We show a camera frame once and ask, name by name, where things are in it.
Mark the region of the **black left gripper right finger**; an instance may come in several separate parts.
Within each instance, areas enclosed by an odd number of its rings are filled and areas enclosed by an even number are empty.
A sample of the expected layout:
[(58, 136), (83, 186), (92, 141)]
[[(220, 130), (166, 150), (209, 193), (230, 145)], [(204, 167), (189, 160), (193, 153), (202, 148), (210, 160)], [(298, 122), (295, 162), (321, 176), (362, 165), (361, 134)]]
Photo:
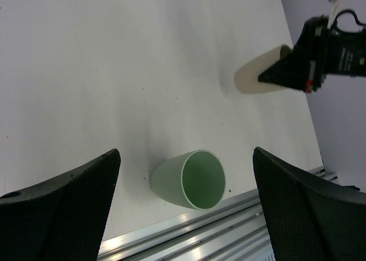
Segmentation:
[(365, 193), (257, 147), (253, 170), (276, 260), (365, 260)]

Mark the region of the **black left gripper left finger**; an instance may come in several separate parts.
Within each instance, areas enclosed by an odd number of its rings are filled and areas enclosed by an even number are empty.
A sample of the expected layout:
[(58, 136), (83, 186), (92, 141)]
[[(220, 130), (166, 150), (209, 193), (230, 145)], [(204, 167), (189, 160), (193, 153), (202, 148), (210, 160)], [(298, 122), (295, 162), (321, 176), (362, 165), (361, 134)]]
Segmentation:
[(96, 260), (120, 163), (112, 149), (1, 196), (1, 260)]

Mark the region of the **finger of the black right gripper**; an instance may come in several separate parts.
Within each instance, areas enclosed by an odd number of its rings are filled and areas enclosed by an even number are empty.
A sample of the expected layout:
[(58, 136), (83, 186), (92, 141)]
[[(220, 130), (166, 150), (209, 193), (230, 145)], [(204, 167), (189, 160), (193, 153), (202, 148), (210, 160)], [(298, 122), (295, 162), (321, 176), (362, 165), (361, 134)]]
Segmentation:
[(289, 55), (280, 59), (258, 76), (258, 82), (290, 89), (305, 89), (310, 61), (291, 61)]
[(291, 61), (309, 61), (310, 58), (310, 51), (309, 51), (309, 44), (310, 44), (310, 30), (303, 29), (298, 41), (294, 45), (289, 59)]

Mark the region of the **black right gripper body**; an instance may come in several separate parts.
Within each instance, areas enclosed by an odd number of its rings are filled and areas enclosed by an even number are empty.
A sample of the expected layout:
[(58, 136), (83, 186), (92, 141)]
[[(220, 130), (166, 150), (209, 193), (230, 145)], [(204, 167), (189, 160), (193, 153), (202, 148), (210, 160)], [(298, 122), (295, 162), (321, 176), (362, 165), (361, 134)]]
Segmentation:
[(306, 47), (301, 91), (317, 91), (328, 75), (365, 77), (365, 22), (353, 14), (358, 29), (348, 31), (339, 26), (343, 16), (337, 14), (330, 26), (330, 17), (326, 15), (305, 22), (300, 36), (300, 42)]

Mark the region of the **short green plastic cup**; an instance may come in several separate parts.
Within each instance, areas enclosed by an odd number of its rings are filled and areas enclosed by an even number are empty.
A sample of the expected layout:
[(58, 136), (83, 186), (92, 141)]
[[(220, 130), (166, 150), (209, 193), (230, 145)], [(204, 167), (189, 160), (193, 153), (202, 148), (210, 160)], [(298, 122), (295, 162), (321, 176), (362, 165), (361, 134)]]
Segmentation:
[(200, 149), (163, 161), (149, 176), (150, 188), (164, 201), (207, 210), (222, 199), (226, 176), (220, 159)]

